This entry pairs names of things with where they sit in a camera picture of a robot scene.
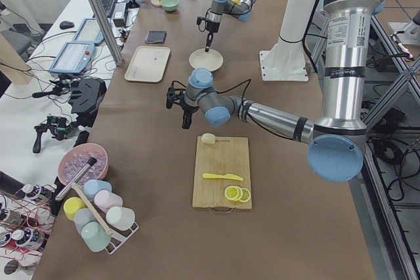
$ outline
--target computer mouse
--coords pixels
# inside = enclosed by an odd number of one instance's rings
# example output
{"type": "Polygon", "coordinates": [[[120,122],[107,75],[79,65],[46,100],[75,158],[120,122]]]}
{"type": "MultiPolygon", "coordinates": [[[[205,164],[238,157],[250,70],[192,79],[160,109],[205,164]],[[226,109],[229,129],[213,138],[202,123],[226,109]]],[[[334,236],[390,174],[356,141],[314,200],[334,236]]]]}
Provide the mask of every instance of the computer mouse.
{"type": "Polygon", "coordinates": [[[65,30],[65,29],[70,29],[74,27],[74,23],[72,21],[62,21],[60,23],[60,29],[65,30]]]}

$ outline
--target keyboard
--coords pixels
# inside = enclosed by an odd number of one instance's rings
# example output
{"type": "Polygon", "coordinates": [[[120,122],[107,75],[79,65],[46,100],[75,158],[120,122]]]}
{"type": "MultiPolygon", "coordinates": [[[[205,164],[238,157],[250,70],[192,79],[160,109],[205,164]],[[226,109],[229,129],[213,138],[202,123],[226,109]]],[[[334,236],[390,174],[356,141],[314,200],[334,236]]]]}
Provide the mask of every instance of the keyboard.
{"type": "Polygon", "coordinates": [[[114,8],[116,6],[115,3],[117,3],[118,0],[100,0],[100,2],[102,3],[102,6],[104,7],[106,16],[108,18],[111,18],[114,8]]]}

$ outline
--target white desk surface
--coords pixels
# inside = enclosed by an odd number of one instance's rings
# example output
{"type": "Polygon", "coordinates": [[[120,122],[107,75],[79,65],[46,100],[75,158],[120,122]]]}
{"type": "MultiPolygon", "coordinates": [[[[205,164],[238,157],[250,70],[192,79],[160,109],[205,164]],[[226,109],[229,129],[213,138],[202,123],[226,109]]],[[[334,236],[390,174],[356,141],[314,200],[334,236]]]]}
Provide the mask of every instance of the white desk surface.
{"type": "MultiPolygon", "coordinates": [[[[137,15],[138,9],[131,9],[127,18],[127,25],[130,26],[137,15]]],[[[93,11],[89,5],[88,0],[71,0],[67,7],[63,10],[60,16],[56,19],[48,33],[44,38],[59,34],[65,31],[77,31],[80,23],[84,18],[91,18],[93,11]],[[61,21],[69,20],[74,22],[75,26],[70,29],[61,30],[59,25],[61,21]]],[[[119,36],[119,28],[113,25],[114,35],[119,36]]],[[[58,35],[46,40],[44,43],[38,45],[31,57],[34,56],[56,56],[63,44],[71,41],[75,33],[66,33],[58,35]]],[[[96,48],[92,59],[92,70],[87,72],[93,77],[105,79],[108,86],[109,79],[111,79],[114,72],[115,63],[112,59],[110,51],[105,44],[101,44],[96,48]]],[[[54,78],[47,71],[39,71],[42,68],[49,69],[53,62],[53,58],[36,58],[29,60],[28,65],[36,69],[33,74],[38,77],[33,78],[28,85],[13,85],[7,89],[8,95],[16,98],[26,98],[31,96],[34,92],[39,92],[48,86],[49,80],[54,78]]],[[[53,86],[47,87],[46,91],[52,89],[53,86]]],[[[58,164],[61,158],[70,149],[73,148],[77,139],[76,134],[69,139],[58,141],[51,138],[52,135],[48,131],[43,133],[41,139],[41,152],[38,154],[32,153],[33,144],[36,139],[36,132],[34,126],[46,120],[47,115],[63,116],[63,114],[70,114],[71,106],[67,103],[70,94],[62,96],[53,96],[57,100],[57,104],[62,110],[48,99],[46,96],[42,98],[26,98],[24,100],[17,100],[7,95],[0,98],[0,170],[10,175],[11,177],[21,181],[24,184],[53,184],[57,177],[58,164]]],[[[88,128],[80,127],[80,130],[89,130],[88,128]]],[[[5,254],[4,250],[0,250],[0,278],[3,278],[3,268],[7,263],[6,258],[2,258],[5,254]]],[[[23,264],[30,264],[37,258],[28,256],[22,261],[23,264]]],[[[19,271],[9,275],[7,279],[31,279],[31,276],[25,275],[19,271]]]]}

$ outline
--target pink cup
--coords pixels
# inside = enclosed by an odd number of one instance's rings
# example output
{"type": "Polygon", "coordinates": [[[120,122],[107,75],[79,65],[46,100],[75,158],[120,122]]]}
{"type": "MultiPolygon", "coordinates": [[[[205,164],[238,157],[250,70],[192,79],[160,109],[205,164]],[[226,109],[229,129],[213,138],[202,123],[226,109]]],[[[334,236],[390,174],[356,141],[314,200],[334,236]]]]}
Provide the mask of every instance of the pink cup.
{"type": "Polygon", "coordinates": [[[95,195],[94,203],[100,210],[107,213],[112,207],[122,207],[123,199],[108,190],[101,190],[95,195]]]}

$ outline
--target pink bowl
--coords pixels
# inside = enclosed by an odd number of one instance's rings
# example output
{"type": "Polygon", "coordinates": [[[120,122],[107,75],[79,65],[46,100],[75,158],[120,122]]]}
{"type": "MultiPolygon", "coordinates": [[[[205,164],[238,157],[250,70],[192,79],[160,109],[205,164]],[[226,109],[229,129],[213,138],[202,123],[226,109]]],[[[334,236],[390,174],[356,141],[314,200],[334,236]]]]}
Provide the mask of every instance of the pink bowl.
{"type": "Polygon", "coordinates": [[[77,183],[83,186],[88,180],[103,179],[108,172],[108,155],[105,149],[98,144],[81,144],[66,153],[58,165],[60,182],[66,185],[87,162],[89,156],[93,156],[98,162],[77,183]]]}

